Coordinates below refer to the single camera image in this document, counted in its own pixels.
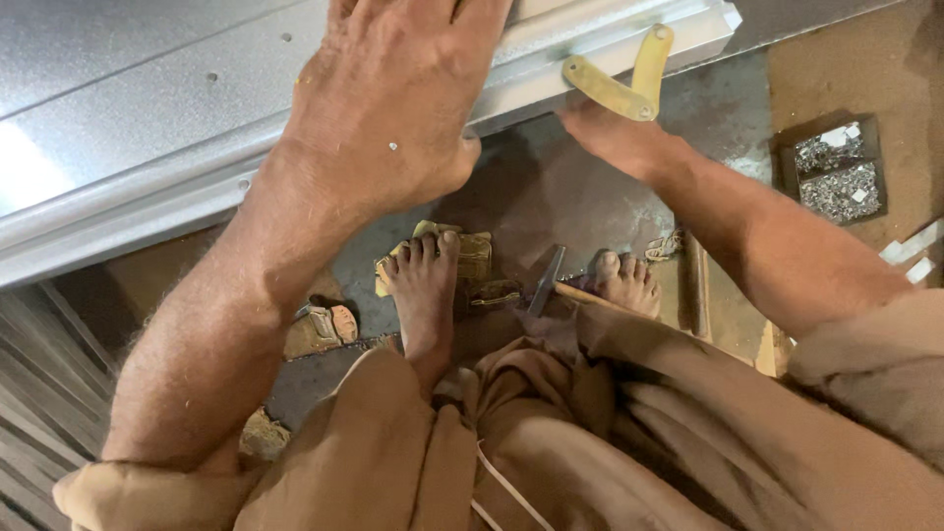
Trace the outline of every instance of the brass piece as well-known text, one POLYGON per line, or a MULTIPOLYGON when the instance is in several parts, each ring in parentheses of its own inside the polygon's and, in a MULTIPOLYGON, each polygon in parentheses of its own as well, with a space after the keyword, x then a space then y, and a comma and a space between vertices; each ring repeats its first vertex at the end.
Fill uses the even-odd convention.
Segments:
POLYGON ((293 360, 335 349, 357 341, 358 334, 357 321, 344 306, 328 309, 306 304, 295 315, 295 322, 289 328, 282 358, 293 360))
POLYGON ((521 284, 515 281, 491 281, 468 290, 470 310, 492 311, 516 306, 522 299, 521 284))
POLYGON ((632 85, 609 77, 584 56, 564 61, 564 77, 603 107, 637 122, 650 122, 659 115, 659 93, 672 48, 672 28, 657 24, 639 48, 632 71, 632 85))
POLYGON ((459 234, 459 265, 456 276, 474 282, 492 277, 492 243, 477 234, 459 234))
MULTIPOLYGON (((443 231, 453 231, 459 235, 459 266, 456 276, 461 282, 483 283, 492 277, 492 234, 489 232, 477 232, 475 234, 463 234, 463 228, 456 225, 445 225, 423 220, 416 225, 413 230, 413 237, 419 237, 427 232, 432 232, 436 236, 443 231)), ((378 297, 387 297, 390 293, 387 287, 390 285, 390 278, 387 276, 386 266, 393 261, 394 256, 409 242, 400 242, 386 256, 374 261, 374 291, 378 297)))

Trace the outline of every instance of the workshop floor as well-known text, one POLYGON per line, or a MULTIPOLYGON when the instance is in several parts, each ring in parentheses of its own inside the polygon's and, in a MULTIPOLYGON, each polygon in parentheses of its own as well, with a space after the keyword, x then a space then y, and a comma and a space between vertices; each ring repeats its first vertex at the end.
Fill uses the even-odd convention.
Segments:
MULTIPOLYGON (((849 230, 876 250, 893 239, 903 241, 944 214, 939 56, 944 20, 933 4, 910 0, 670 77, 660 121, 708 156, 771 183, 768 143, 774 132, 837 111, 876 112, 889 214, 849 230)), ((576 276, 588 272, 602 248, 641 256, 648 242, 675 228, 672 212, 649 189, 585 153, 552 115, 493 135, 483 147, 479 166, 460 192, 383 218, 349 242, 319 279, 325 295, 350 301, 363 336, 398 330, 393 302, 373 294, 372 261, 409 236, 422 219, 492 232, 498 276, 518 280, 529 291, 554 244, 568 247, 563 274, 576 276)), ((67 297, 75 294, 71 299, 79 312, 93 315, 97 326, 121 323, 120 334, 108 331, 114 336, 110 342, 117 344, 140 327, 212 238, 213 231, 180 238, 64 276, 58 285, 67 297), (101 282, 108 289, 75 288, 76 283, 101 282), (83 302, 100 291, 119 296, 133 322, 107 319, 100 304, 83 302)), ((941 247, 931 251, 938 264, 941 253, 941 247)), ((664 285, 661 319, 677 326, 678 261, 655 265, 653 272, 664 285)), ((939 269, 928 283, 940 285, 939 269)), ((714 263, 709 265, 709 301, 712 335, 720 347, 746 360, 761 351, 769 354, 769 323, 714 263)), ((304 412, 357 355, 341 350, 287 364, 275 390, 279 403, 290 404, 282 417, 304 412), (312 383, 317 392, 310 390, 312 383)))
MULTIPOLYGON (((944 2, 909 0, 770 47, 775 131, 836 111, 878 116, 888 215, 849 231, 880 251, 944 215, 944 2)), ((940 242, 929 256, 941 286, 940 242)))

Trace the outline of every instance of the metal scrap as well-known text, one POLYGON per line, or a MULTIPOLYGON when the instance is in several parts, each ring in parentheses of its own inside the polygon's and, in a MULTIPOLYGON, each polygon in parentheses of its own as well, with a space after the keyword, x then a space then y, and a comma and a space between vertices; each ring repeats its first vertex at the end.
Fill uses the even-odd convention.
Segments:
POLYGON ((874 163, 858 164, 801 182, 800 201, 833 223, 843 224, 879 212, 882 204, 876 180, 874 163))
POLYGON ((866 145, 858 122, 851 122, 797 144, 797 174, 806 179, 828 173, 866 158, 866 145), (841 144, 834 137, 844 139, 841 144))

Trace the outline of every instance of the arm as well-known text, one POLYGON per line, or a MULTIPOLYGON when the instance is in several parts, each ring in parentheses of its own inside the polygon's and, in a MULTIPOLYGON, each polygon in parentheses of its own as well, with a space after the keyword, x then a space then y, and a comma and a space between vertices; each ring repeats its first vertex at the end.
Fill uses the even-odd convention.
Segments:
POLYGON ((793 337, 913 289, 848 232, 706 159, 658 124, 584 98, 568 100, 560 115, 588 151, 651 186, 754 306, 793 337))
POLYGON ((468 179, 480 143, 464 123, 510 5, 332 1, 243 207, 128 358, 103 459, 236 470, 314 274, 372 220, 468 179))

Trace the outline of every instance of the brown shirt sleeve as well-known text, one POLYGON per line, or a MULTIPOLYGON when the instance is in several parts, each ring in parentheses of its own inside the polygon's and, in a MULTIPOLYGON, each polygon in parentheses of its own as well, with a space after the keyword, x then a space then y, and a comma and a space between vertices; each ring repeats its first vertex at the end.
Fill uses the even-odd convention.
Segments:
POLYGON ((944 290, 822 326, 787 380, 944 471, 944 290))

